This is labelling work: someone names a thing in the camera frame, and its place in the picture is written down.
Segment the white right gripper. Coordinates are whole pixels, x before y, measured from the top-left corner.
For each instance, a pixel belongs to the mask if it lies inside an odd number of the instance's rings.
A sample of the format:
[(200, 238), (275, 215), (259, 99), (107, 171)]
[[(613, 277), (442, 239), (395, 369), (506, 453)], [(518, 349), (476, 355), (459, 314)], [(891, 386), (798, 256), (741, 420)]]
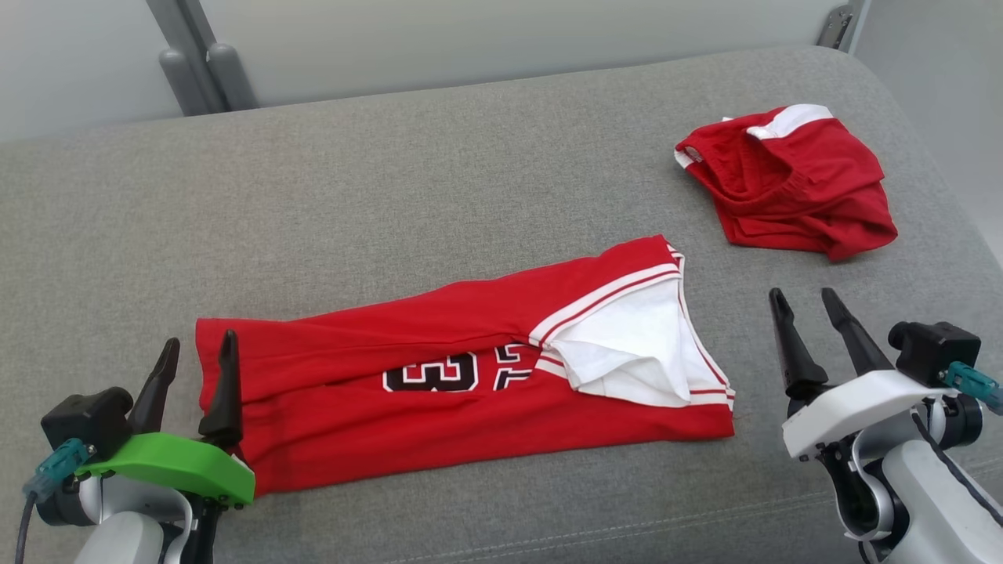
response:
[(809, 456), (816, 453), (818, 445), (907, 413), (924, 399), (959, 396), (957, 389), (930, 388), (897, 371), (835, 289), (824, 287), (820, 295), (857, 375), (833, 389), (828, 389), (827, 372), (814, 361), (800, 337), (787, 297), (778, 287), (768, 292), (785, 394), (788, 399), (815, 399), (782, 424), (789, 457)]

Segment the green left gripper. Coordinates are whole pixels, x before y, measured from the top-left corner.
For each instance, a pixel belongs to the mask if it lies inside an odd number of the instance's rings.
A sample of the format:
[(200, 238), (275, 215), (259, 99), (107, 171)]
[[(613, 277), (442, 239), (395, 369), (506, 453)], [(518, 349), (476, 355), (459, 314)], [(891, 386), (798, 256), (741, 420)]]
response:
[(179, 353), (179, 339), (169, 338), (129, 411), (128, 422), (138, 436), (126, 440), (125, 445), (105, 461), (90, 458), (76, 470), (76, 475), (103, 477), (113, 472), (116, 477), (121, 475), (199, 497), (211, 497), (221, 504), (250, 506), (255, 497), (255, 474), (225, 452), (239, 449), (244, 435), (237, 333), (226, 330), (223, 335), (218, 355), (221, 374), (208, 413), (198, 425), (204, 443), (160, 432), (169, 386), (178, 371)]

